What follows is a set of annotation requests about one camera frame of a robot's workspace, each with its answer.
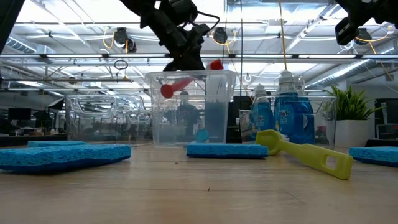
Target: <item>handle hole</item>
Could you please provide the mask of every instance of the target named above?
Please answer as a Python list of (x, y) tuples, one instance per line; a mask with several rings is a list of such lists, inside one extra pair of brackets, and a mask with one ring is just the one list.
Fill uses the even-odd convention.
[(335, 157), (333, 157), (333, 156), (326, 157), (326, 166), (327, 167), (334, 170), (334, 169), (336, 169), (336, 163), (337, 163), (337, 160)]

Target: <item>red marker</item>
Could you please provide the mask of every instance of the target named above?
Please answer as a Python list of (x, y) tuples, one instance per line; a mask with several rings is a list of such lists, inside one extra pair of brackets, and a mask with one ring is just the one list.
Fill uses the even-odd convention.
[[(215, 60), (214, 62), (211, 62), (208, 66), (208, 68), (210, 70), (222, 70), (224, 69), (223, 64), (221, 63), (221, 60)], [(173, 97), (174, 92), (176, 91), (181, 91), (183, 90), (185, 87), (187, 87), (187, 85), (189, 85), (189, 83), (191, 83), (192, 81), (194, 81), (194, 77), (188, 77), (188, 78), (183, 78), (171, 85), (169, 84), (164, 84), (162, 85), (162, 87), (160, 88), (160, 92), (163, 95), (164, 98), (166, 99), (170, 99), (171, 97)]]

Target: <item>blue object in bin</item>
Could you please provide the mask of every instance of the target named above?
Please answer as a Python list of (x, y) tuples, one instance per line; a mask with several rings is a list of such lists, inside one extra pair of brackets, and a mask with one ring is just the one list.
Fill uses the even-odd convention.
[(207, 143), (209, 141), (209, 132), (206, 129), (198, 130), (195, 135), (196, 143)]

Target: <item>red cap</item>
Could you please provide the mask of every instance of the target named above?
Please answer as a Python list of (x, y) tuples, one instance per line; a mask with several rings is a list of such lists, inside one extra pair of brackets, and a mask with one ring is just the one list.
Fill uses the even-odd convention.
[(168, 84), (162, 85), (162, 87), (160, 88), (160, 92), (162, 93), (163, 97), (166, 99), (170, 99), (171, 97), (173, 97), (174, 94), (173, 87)]
[(220, 59), (215, 60), (210, 64), (210, 70), (222, 70), (224, 69), (223, 64)]

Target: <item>soap bottle cap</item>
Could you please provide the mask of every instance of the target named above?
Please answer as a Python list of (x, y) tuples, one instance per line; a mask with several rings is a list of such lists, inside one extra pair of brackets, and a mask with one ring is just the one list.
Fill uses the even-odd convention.
[(256, 86), (256, 88), (254, 89), (254, 94), (255, 94), (256, 96), (259, 96), (259, 95), (266, 96), (266, 95), (267, 95), (267, 92), (266, 92), (266, 89), (264, 88), (263, 85), (258, 84), (258, 85)]
[(293, 83), (293, 75), (290, 71), (283, 70), (280, 73), (279, 84), (281, 83)]

